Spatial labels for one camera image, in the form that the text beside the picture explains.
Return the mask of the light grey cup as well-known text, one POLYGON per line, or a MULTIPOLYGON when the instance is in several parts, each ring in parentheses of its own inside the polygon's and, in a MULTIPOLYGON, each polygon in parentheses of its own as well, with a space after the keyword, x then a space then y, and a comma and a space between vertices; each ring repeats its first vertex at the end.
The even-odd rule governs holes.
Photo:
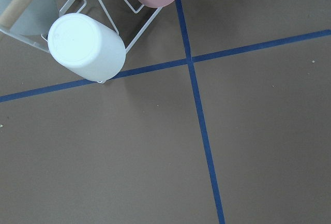
MULTIPOLYGON (((1 12, 11 1, 1 0, 1 12)), ((58 17, 55 0, 33 0, 15 22, 11 31, 24 36, 46 34, 58 17)))

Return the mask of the white cup right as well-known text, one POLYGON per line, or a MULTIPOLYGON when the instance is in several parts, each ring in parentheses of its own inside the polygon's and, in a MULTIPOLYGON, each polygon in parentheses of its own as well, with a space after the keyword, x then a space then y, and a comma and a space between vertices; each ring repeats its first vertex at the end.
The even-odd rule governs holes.
POLYGON ((52 24, 48 47, 59 64, 99 83, 117 75, 126 59, 125 45, 120 36, 80 13, 65 14, 52 24))

